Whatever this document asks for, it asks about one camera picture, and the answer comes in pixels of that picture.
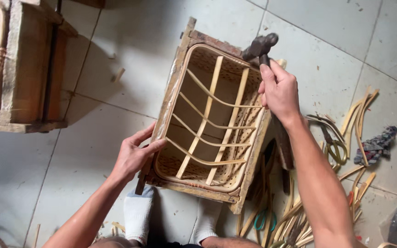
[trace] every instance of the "fingernail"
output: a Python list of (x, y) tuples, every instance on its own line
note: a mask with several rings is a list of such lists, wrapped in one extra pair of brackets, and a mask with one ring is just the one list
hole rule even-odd
[(260, 72), (266, 72), (267, 71), (267, 65), (265, 65), (265, 64), (261, 64), (260, 65)]

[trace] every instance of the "tile floor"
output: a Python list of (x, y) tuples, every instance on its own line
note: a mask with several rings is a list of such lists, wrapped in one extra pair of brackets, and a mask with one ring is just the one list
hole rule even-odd
[[(287, 59), (304, 114), (328, 114), (340, 126), (350, 104), (371, 85), (381, 90), (365, 114), (363, 140), (397, 126), (397, 1), (107, 0), (99, 10), (64, 0), (63, 15), (80, 34), (68, 44), (62, 90), (62, 115), (70, 126), (48, 134), (0, 133), (0, 236), (14, 247), (31, 247), (38, 223), (41, 247), (110, 173), (121, 140), (154, 121), (189, 16), (198, 20), (197, 30), (242, 48), (258, 34), (277, 32), (280, 42), (269, 55)], [(113, 85), (120, 67), (126, 71)], [(311, 130), (322, 139), (317, 127)], [(356, 147), (353, 139), (352, 151)], [(377, 176), (355, 232), (376, 247), (382, 242), (379, 222), (397, 206), (397, 140), (391, 159), (369, 171)], [(286, 197), (275, 175), (279, 215)], [(343, 181), (347, 191), (351, 180)], [(107, 221), (121, 222), (123, 197), (134, 184)], [(197, 198), (157, 193), (151, 239), (187, 243)], [(247, 203), (246, 215), (250, 211)], [(224, 207), (218, 234), (233, 236), (235, 223)]]

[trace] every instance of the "cloth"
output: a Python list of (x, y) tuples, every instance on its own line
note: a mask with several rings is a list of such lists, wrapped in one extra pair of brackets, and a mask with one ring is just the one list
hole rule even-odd
[[(396, 134), (397, 127), (388, 126), (381, 135), (362, 142), (364, 153), (369, 165), (373, 165), (378, 162), (382, 156), (390, 158), (390, 144), (396, 137)], [(365, 165), (361, 149), (356, 150), (356, 156), (353, 162), (355, 164)]]

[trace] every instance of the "rattan basket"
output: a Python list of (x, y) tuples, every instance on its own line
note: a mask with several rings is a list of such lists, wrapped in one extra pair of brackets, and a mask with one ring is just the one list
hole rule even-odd
[(169, 143), (157, 154), (154, 170), (168, 181), (232, 192), (242, 182), (265, 113), (257, 92), (261, 75), (203, 44), (192, 46), (184, 63), (162, 137)]

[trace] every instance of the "white sock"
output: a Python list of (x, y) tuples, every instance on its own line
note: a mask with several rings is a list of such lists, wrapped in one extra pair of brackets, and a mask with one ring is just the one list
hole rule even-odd
[(150, 185), (145, 185), (142, 195), (135, 194), (134, 191), (133, 189), (129, 192), (124, 200), (125, 238), (146, 245), (154, 189)]
[(199, 198), (197, 220), (192, 231), (192, 242), (201, 245), (201, 241), (208, 237), (218, 237), (215, 233), (215, 225), (220, 215), (223, 204), (213, 200)]

